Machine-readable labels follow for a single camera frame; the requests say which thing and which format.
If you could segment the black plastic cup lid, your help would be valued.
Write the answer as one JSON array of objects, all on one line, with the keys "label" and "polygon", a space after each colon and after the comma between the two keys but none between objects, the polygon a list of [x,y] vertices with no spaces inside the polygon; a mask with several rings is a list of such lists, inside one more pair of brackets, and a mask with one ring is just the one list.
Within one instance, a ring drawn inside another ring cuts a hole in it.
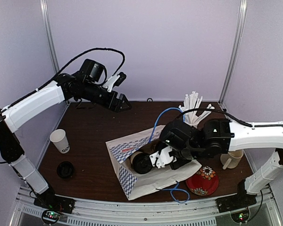
[{"label": "black plastic cup lid", "polygon": [[146,153],[144,153],[144,155],[138,155],[137,158],[134,159],[132,167],[138,174],[146,174],[153,169],[150,156]]}]

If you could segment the white paper coffee cup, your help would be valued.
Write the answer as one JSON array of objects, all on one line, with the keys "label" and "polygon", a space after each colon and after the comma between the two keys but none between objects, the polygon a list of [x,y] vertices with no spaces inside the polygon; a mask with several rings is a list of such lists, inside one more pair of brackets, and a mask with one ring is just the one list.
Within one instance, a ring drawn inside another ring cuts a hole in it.
[{"label": "white paper coffee cup", "polygon": [[130,163],[131,163],[132,165],[133,165],[134,159],[137,158],[138,155],[144,155],[144,153],[143,153],[143,152],[140,152],[140,151],[136,151],[136,152],[134,152],[134,153],[129,157]]}]

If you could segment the blue checkered paper bag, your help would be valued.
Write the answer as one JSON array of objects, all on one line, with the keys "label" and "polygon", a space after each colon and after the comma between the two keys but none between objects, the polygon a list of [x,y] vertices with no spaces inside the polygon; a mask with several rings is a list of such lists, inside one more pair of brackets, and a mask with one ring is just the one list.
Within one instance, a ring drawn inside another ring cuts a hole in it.
[{"label": "blue checkered paper bag", "polygon": [[201,168],[192,160],[173,169],[179,159],[171,155],[172,149],[155,150],[162,129],[155,122],[153,128],[106,142],[117,179],[130,201],[184,181]]}]

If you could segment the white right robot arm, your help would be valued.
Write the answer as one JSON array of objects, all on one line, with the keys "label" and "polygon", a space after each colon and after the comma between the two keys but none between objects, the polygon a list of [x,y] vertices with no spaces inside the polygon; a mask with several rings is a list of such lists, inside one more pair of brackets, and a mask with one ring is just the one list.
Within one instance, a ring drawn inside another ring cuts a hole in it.
[{"label": "white right robot arm", "polygon": [[159,140],[184,160],[242,149],[273,148],[271,157],[245,179],[243,190],[233,196],[232,203],[237,208],[242,208],[250,201],[250,195],[258,194],[283,172],[283,121],[246,123],[211,119],[198,130],[182,120],[174,120],[163,128]]}]

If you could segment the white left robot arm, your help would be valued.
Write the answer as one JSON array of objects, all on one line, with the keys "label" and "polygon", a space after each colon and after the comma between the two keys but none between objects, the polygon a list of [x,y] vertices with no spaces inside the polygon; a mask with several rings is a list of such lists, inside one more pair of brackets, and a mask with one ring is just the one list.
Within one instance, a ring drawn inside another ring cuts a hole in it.
[{"label": "white left robot arm", "polygon": [[104,65],[86,59],[77,72],[59,73],[22,100],[0,108],[0,154],[3,163],[10,165],[40,195],[41,203],[48,209],[57,207],[58,198],[51,193],[46,179],[26,156],[17,132],[43,112],[70,99],[90,101],[113,112],[124,111],[123,105],[128,100],[124,94],[118,94],[113,89],[120,86],[127,76],[124,72],[116,71],[106,81],[99,83],[105,71]]}]

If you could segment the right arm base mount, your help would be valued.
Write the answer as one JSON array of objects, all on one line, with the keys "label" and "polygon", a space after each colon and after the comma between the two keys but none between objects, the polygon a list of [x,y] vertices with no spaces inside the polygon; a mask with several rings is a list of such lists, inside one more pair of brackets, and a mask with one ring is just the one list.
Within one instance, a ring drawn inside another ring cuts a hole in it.
[{"label": "right arm base mount", "polygon": [[257,203],[257,195],[247,194],[244,182],[245,180],[242,180],[237,185],[237,194],[216,199],[219,213],[246,208]]}]

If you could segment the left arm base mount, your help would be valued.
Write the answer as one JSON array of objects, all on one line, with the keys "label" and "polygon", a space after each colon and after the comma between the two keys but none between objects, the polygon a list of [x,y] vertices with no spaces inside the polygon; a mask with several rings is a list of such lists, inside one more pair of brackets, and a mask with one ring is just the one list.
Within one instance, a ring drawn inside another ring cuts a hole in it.
[{"label": "left arm base mount", "polygon": [[56,195],[51,186],[49,186],[49,188],[42,194],[34,194],[36,196],[34,200],[35,206],[39,206],[47,210],[53,210],[59,213],[71,214],[73,212],[75,200]]}]

